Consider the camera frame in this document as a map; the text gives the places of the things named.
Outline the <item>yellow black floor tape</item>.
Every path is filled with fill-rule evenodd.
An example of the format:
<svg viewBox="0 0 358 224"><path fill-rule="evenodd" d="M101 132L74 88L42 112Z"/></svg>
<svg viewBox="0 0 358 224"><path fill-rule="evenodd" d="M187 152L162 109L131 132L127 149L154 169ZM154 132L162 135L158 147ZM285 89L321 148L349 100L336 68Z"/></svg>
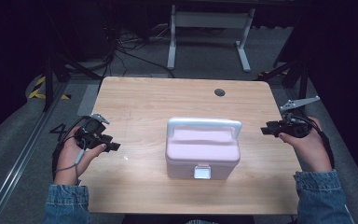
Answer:
<svg viewBox="0 0 358 224"><path fill-rule="evenodd" d="M46 77L44 75L41 75L40 78L36 81L34 84L33 89L31 90L31 93L28 96L28 99L37 98L37 99L46 99L45 93L40 93L42 85L45 83ZM70 100L72 99L71 94L63 94L61 96L61 99L63 100Z"/></svg>

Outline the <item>metal floor rail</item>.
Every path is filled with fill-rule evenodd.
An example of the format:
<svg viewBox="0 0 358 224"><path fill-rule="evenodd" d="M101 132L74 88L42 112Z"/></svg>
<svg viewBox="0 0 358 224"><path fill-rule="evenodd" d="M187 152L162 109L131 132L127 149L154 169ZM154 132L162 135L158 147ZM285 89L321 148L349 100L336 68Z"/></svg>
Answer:
<svg viewBox="0 0 358 224"><path fill-rule="evenodd" d="M10 198L14 188L16 188L18 181L21 178L21 175L31 159L35 146L40 138L40 135L46 124L48 123L51 114L53 113L57 103L61 99L67 87L67 83L58 83L57 88L53 91L53 96L51 97L52 102L50 103L49 108L46 112L43 112L37 123L35 124L33 130L30 133L27 141L25 142L19 156L16 158L14 164L11 166L10 170L7 173L5 181L0 187L0 215L7 204L8 199Z"/></svg>

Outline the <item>black tripod stand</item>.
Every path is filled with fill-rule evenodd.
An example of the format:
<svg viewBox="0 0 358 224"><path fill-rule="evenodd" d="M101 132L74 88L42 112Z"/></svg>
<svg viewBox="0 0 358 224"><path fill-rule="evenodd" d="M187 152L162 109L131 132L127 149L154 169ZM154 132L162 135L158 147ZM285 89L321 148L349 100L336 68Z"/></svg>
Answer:
<svg viewBox="0 0 358 224"><path fill-rule="evenodd" d="M38 28L40 29L40 40L47 54L45 63L46 100L44 107L44 111L47 112L56 101L56 97L53 96L53 77L56 77L60 83L67 83L71 79L69 69L66 67L67 64L93 80L102 80L103 77L60 53L57 42L57 31L45 7L42 7L41 15L41 24Z"/></svg>
<svg viewBox="0 0 358 224"><path fill-rule="evenodd" d="M310 40L308 34L311 27L310 21L299 19L273 64L274 69L260 73L256 81L267 81L286 72L282 86L292 89L299 83L297 98L304 99L307 95L309 77L307 66L310 56L307 44Z"/></svg>

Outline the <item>person's right hand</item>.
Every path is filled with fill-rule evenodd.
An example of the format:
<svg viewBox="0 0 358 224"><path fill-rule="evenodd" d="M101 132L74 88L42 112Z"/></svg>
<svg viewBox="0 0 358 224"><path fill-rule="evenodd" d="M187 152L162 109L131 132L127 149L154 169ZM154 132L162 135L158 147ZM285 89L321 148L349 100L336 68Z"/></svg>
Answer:
<svg viewBox="0 0 358 224"><path fill-rule="evenodd" d="M295 138L287 133L280 133L279 138L289 144L302 162L307 172L330 172L333 170L322 137L315 129L303 138Z"/></svg>

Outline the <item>person's left hand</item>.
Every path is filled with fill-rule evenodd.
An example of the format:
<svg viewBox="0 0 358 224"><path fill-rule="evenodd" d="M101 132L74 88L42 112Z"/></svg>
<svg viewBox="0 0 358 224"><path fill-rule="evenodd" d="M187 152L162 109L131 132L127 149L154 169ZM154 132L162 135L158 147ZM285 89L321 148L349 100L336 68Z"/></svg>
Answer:
<svg viewBox="0 0 358 224"><path fill-rule="evenodd" d="M58 158L57 172L54 177L54 185L74 186L78 178L87 170L91 161L104 152L106 144L100 144L93 149L88 149L76 163L76 158L82 152L82 149L76 144L74 135L78 127L73 128L63 145Z"/></svg>

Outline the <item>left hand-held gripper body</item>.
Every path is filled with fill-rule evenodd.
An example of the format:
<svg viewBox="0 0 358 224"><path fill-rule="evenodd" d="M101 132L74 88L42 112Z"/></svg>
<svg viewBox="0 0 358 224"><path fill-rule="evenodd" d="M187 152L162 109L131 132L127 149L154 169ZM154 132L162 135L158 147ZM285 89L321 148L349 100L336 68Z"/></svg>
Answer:
<svg viewBox="0 0 358 224"><path fill-rule="evenodd" d="M104 124L109 124L101 114L90 114L82 117L85 122L76 131L75 140L77 145L82 149L93 149L100 144L105 144L102 141Z"/></svg>

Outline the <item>white metal desk frame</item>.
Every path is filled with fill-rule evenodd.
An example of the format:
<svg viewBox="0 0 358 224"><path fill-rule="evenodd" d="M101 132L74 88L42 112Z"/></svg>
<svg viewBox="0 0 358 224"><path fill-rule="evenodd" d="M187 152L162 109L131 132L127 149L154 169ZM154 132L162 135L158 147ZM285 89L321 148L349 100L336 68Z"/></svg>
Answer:
<svg viewBox="0 0 358 224"><path fill-rule="evenodd" d="M251 8L246 13L216 13L216 12L185 12L177 11L172 5L170 32L171 40L169 45L167 67L175 67L176 55L176 29L181 28L219 28L219 29L242 29L242 37L235 42L242 70L245 73L251 71L246 52L245 43L250 32L255 15L255 9Z"/></svg>

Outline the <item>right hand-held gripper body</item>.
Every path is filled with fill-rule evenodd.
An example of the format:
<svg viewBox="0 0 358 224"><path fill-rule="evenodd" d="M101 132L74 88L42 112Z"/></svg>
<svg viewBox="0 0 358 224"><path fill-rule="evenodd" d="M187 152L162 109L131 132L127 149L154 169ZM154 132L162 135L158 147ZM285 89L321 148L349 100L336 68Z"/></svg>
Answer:
<svg viewBox="0 0 358 224"><path fill-rule="evenodd" d="M288 100L280 107L282 119L278 121L278 127L273 132L275 137L280 133L287 133L296 138L306 137L313 129L319 126L305 113L305 106L320 100L319 96L305 99Z"/></svg>

